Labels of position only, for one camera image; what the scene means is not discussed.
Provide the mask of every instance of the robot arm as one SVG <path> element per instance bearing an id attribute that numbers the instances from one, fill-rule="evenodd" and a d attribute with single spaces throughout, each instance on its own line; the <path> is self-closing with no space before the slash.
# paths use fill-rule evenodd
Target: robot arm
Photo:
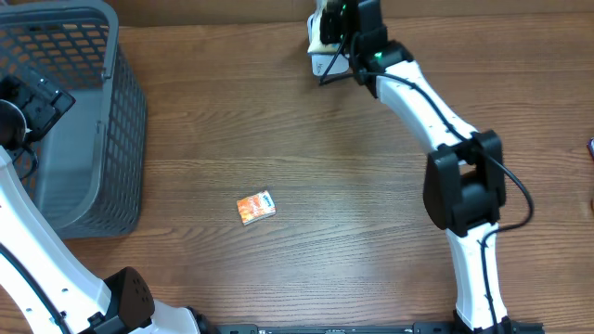
<path id="1" fill-rule="evenodd" d="M 460 134 L 472 139 L 476 129 L 464 122 L 435 93 L 423 77 L 416 61 L 402 61 L 386 69 L 386 73 L 405 78 L 425 91 L 442 111 L 448 121 Z M 376 78 L 377 96 L 405 123 L 408 130 L 419 140 L 426 154 L 435 152 L 440 146 L 454 147 L 460 139 L 450 133 L 443 121 L 435 114 L 433 108 L 415 90 L 386 77 Z M 446 230 L 447 240 L 452 252 L 454 271 L 458 285 L 458 301 L 456 311 L 459 318 L 468 328 L 490 328 L 493 326 L 488 300 L 484 297 L 485 288 L 482 273 L 481 245 L 483 237 L 498 225 L 485 223 L 468 230 L 468 236 L 460 237 L 451 230 Z M 489 275 L 489 286 L 493 296 L 498 319 L 507 316 L 499 293 L 496 261 L 496 236 L 488 239 L 486 250 L 486 266 Z"/>
<path id="2" fill-rule="evenodd" d="M 129 328 L 137 334 L 200 334 L 192 310 L 153 301 L 134 269 L 126 268 L 103 281 L 84 268 L 34 206 L 2 147 L 0 225 L 0 254 L 4 255 L 0 255 L 0 285 L 33 333 L 110 334 Z M 128 293 L 139 289 L 143 293 L 138 297 Z M 57 310 L 59 319 L 48 308 Z M 66 331 L 57 325 L 61 322 Z"/>

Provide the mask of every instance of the small orange box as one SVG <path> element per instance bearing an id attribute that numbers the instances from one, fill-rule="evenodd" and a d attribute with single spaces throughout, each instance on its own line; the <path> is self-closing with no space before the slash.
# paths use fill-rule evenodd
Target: small orange box
<path id="1" fill-rule="evenodd" d="M 275 202 L 267 190 L 257 193 L 248 198 L 238 200 L 238 210 L 241 222 L 244 225 L 253 223 L 260 219 L 270 217 L 277 213 Z"/>

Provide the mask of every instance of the wire mesh basket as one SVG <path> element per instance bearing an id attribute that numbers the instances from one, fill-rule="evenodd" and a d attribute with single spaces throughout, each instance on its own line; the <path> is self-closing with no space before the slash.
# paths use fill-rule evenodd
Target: wire mesh basket
<path id="1" fill-rule="evenodd" d="M 37 71 L 76 99 L 23 181 L 61 238 L 127 234 L 140 214 L 147 103 L 118 30 L 98 0 L 0 6 L 0 79 Z M 23 155 L 15 167 L 30 164 Z"/>

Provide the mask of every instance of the black mount bracket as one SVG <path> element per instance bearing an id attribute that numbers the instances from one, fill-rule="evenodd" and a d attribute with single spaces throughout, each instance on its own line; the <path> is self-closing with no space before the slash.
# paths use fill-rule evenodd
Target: black mount bracket
<path id="1" fill-rule="evenodd" d="M 457 322 L 418 322 L 402 326 L 317 326 L 262 328 L 256 325 L 224 325 L 217 327 L 220 334 L 493 334 L 493 328 L 467 330 Z M 523 324 L 507 317 L 499 324 L 499 334 L 545 334 L 542 324 Z"/>
<path id="2" fill-rule="evenodd" d="M 350 66 L 358 73 L 384 73 L 392 65 L 414 60 L 401 43 L 388 40 L 380 0 L 329 1 L 322 12 L 320 37 L 324 44 L 336 44 L 347 38 Z M 378 97 L 375 77 L 359 75 L 355 78 Z"/>
<path id="3" fill-rule="evenodd" d="M 3 78 L 0 81 L 0 99 L 13 104 L 25 118 L 25 124 L 22 124 L 12 122 L 9 118 L 14 117 L 12 115 L 0 114 L 2 129 L 6 127 L 14 133 L 14 138 L 5 143 L 5 148 L 9 150 L 42 140 L 76 102 L 68 92 L 34 70 L 26 72 L 21 79 L 14 75 Z"/>
<path id="4" fill-rule="evenodd" d="M 146 328 L 155 313 L 155 301 L 147 283 L 133 268 L 127 267 L 105 279 L 111 290 L 111 301 L 105 315 L 89 318 L 90 327 L 82 334 L 127 334 Z"/>
<path id="5" fill-rule="evenodd" d="M 475 133 L 454 147 L 442 145 L 427 157 L 425 208 L 437 227 L 448 228 L 459 237 L 466 237 L 478 225 L 497 222 L 499 208 L 506 201 L 504 173 L 479 149 L 503 163 L 501 140 L 493 131 Z M 475 170 L 462 175 L 461 161 L 474 165 Z"/>
<path id="6" fill-rule="evenodd" d="M 208 320 L 208 318 L 200 313 L 198 313 L 194 308 L 187 307 L 187 309 L 192 313 L 194 319 L 196 320 L 196 325 L 198 325 L 198 329 L 200 330 L 200 334 L 221 334 L 219 329 L 213 325 L 213 323 Z"/>
<path id="7" fill-rule="evenodd" d="M 454 323 L 451 324 L 453 334 L 495 334 L 495 327 L 469 329 L 454 310 Z M 544 334 L 543 324 L 521 323 L 511 320 L 508 316 L 501 319 L 497 324 L 497 333 L 499 334 Z"/>

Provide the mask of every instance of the wood grain surface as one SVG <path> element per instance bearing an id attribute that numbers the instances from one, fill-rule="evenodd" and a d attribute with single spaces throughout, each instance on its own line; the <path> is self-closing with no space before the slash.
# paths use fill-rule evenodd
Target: wood grain surface
<path id="1" fill-rule="evenodd" d="M 498 237 L 512 318 L 594 332 L 594 14 L 388 20 L 457 113 L 496 129 L 536 201 Z M 354 82 L 316 86 L 300 23 L 125 29 L 148 97 L 142 218 L 125 238 L 70 240 L 98 276 L 135 267 L 154 296 L 215 323 L 448 320 L 456 282 L 424 210 L 425 157 Z M 267 187 L 275 217 L 236 200 Z M 526 213 L 508 182 L 502 224 Z M 29 332 L 0 292 L 0 332 Z"/>
<path id="2" fill-rule="evenodd" d="M 46 0 L 8 0 L 11 4 Z M 315 0 L 105 0 L 122 25 L 305 22 Z M 385 18 L 593 12 L 591 0 L 381 0 Z"/>

